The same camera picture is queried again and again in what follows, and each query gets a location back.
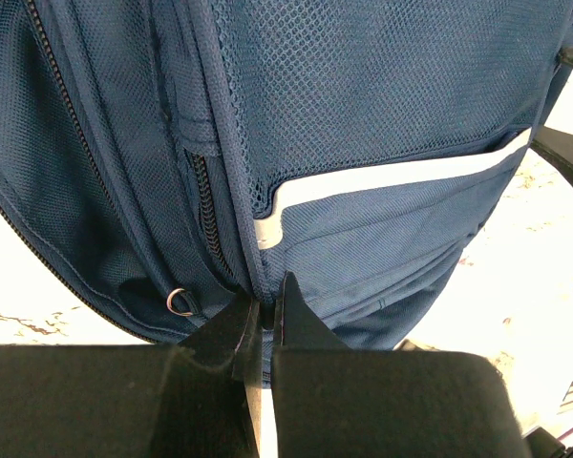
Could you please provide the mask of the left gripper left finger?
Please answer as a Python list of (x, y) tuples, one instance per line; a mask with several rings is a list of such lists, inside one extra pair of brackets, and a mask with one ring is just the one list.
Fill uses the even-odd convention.
[(259, 304), (177, 344), (0, 345), (0, 457), (255, 457)]

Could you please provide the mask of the navy blue student backpack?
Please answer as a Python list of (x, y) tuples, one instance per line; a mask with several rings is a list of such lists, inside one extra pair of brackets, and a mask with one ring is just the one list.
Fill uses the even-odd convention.
[(390, 350), (571, 47), (573, 1), (0, 1), (0, 211), (143, 339), (292, 273), (345, 344)]

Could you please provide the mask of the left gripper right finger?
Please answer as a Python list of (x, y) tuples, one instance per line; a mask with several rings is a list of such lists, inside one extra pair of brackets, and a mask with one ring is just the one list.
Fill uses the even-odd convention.
[(276, 301), (271, 389), (282, 457), (526, 457), (506, 389), (462, 352), (355, 350), (294, 274)]

